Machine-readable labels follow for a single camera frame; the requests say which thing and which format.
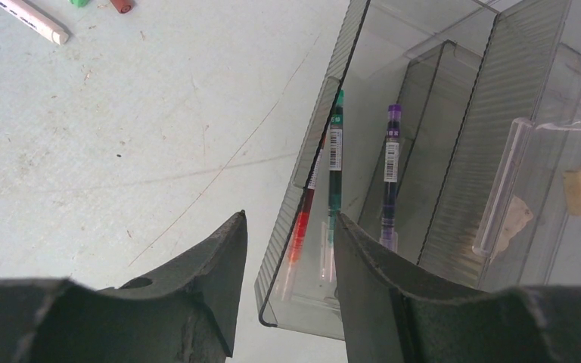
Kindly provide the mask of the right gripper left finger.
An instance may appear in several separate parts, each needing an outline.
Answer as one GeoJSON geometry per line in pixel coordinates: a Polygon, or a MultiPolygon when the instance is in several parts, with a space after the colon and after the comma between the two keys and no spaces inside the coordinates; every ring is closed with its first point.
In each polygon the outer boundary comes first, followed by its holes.
{"type": "Polygon", "coordinates": [[[247,217],[121,287],[0,279],[0,362],[224,362],[235,335],[247,217]]]}

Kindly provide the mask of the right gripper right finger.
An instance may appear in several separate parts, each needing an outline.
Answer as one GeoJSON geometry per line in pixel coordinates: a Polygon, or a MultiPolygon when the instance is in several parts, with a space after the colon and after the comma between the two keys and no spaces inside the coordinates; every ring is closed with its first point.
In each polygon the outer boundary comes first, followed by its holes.
{"type": "Polygon", "coordinates": [[[398,256],[344,214],[334,252],[351,362],[581,362],[581,286],[475,290],[398,256]]]}

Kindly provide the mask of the clear purple pen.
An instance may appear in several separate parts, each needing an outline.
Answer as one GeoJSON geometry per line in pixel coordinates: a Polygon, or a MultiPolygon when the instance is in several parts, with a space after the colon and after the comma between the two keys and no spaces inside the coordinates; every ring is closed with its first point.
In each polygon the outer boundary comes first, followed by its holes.
{"type": "Polygon", "coordinates": [[[401,114],[402,108],[399,104],[391,104],[388,107],[388,122],[384,139],[384,193],[381,210],[380,243],[394,253],[397,252],[397,233],[394,225],[399,174],[401,114]]]}

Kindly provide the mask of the red marker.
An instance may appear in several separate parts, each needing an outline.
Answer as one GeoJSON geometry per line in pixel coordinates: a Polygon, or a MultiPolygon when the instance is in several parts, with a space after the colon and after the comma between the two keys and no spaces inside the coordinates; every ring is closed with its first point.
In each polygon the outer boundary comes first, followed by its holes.
{"type": "Polygon", "coordinates": [[[290,246],[287,252],[287,274],[284,278],[283,286],[281,287],[281,300],[289,301],[293,294],[294,282],[297,274],[298,265],[300,263],[304,240],[309,224],[309,217],[312,209],[312,202],[315,194],[315,187],[318,179],[319,164],[322,158],[322,151],[324,148],[325,139],[320,141],[320,148],[315,162],[315,166],[309,178],[309,184],[305,188],[305,195],[291,234],[290,246]]]}

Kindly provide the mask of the dark green pen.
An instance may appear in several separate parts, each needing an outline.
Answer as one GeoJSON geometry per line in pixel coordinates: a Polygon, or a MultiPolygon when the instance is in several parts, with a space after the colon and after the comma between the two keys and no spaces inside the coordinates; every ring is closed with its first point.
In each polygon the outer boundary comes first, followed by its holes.
{"type": "Polygon", "coordinates": [[[342,175],[343,175],[343,103],[344,90],[337,95],[334,110],[331,113],[328,132],[328,221],[322,278],[332,283],[336,279],[334,263],[334,225],[335,215],[341,208],[342,175]]]}

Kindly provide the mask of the clear plastic drawer cabinet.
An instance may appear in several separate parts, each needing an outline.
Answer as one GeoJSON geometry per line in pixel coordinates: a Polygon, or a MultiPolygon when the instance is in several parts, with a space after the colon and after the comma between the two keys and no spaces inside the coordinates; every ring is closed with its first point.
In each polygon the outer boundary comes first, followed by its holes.
{"type": "Polygon", "coordinates": [[[260,324],[340,340],[322,278],[328,132],[344,90],[340,212],[381,234],[388,107],[399,104],[397,253],[486,291],[581,285],[581,1],[351,1],[255,282],[260,324]],[[291,234],[325,139],[294,290],[291,234]],[[490,262],[513,196],[533,219],[490,262]]]}

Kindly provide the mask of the white marker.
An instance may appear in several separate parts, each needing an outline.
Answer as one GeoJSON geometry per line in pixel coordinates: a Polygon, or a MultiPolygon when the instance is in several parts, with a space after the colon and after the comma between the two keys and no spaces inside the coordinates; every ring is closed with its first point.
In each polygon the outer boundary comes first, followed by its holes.
{"type": "Polygon", "coordinates": [[[0,0],[0,7],[56,45],[64,45],[70,38],[62,26],[37,11],[25,1],[0,0]]]}

